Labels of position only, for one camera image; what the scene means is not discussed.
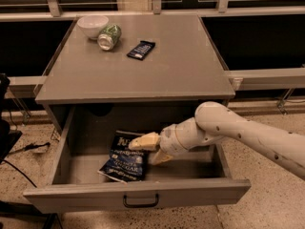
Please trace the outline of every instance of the gray cabinet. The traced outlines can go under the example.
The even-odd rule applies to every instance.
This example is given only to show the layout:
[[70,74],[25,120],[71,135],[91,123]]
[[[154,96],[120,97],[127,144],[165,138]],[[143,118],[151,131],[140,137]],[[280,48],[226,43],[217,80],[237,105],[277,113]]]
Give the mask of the gray cabinet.
[[[161,131],[199,102],[234,90],[196,15],[110,16],[120,44],[102,52],[74,28],[36,100],[61,134],[48,185],[24,196],[43,213],[236,203],[250,188],[234,180],[215,144],[159,166],[146,178],[111,182],[97,170],[116,130]],[[126,56],[140,39],[156,42],[144,61]]]

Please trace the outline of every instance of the small bowl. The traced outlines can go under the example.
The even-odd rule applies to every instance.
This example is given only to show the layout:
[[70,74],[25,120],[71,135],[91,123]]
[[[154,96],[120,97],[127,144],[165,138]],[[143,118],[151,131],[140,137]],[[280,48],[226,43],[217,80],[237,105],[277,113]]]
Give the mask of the small bowl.
[[80,30],[89,37],[96,40],[100,31],[107,25],[109,19],[104,15],[88,15],[77,21]]

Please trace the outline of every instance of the soda can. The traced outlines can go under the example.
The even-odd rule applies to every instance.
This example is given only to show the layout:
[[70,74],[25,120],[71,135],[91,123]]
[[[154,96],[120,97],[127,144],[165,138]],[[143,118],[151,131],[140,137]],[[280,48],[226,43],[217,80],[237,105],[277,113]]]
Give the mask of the soda can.
[[110,51],[118,42],[122,31],[118,25],[110,24],[106,26],[98,35],[97,43],[104,51]]

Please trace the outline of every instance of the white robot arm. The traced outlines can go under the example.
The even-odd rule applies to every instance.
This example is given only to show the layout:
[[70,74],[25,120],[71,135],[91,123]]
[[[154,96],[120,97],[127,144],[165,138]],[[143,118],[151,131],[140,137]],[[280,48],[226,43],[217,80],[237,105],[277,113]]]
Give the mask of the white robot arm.
[[160,149],[152,164],[172,159],[196,146],[216,143],[224,136],[236,139],[305,180],[305,135],[245,119],[216,102],[198,106],[193,118],[134,139],[132,150]]

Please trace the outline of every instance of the speckled floor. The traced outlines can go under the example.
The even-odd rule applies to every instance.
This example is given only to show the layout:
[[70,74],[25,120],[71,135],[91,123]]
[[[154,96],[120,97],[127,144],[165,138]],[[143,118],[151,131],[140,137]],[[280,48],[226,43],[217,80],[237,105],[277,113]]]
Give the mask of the speckled floor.
[[[288,115],[281,114],[274,102],[231,103],[230,108],[251,120],[305,135],[304,103],[288,104]],[[20,125],[18,114],[13,118],[23,132],[13,150],[32,142],[51,143],[42,153],[27,151],[7,157],[38,187],[43,186],[56,151],[57,141],[51,139],[53,127],[43,112],[35,113],[26,126]],[[252,184],[237,204],[66,213],[59,215],[63,228],[305,228],[305,181],[237,141],[226,139],[222,145],[233,178],[247,178]],[[0,173],[0,199],[27,202],[22,194],[31,184],[7,164],[0,165]],[[36,229],[43,228],[44,224],[42,219],[6,214],[0,214],[0,222],[5,229]]]

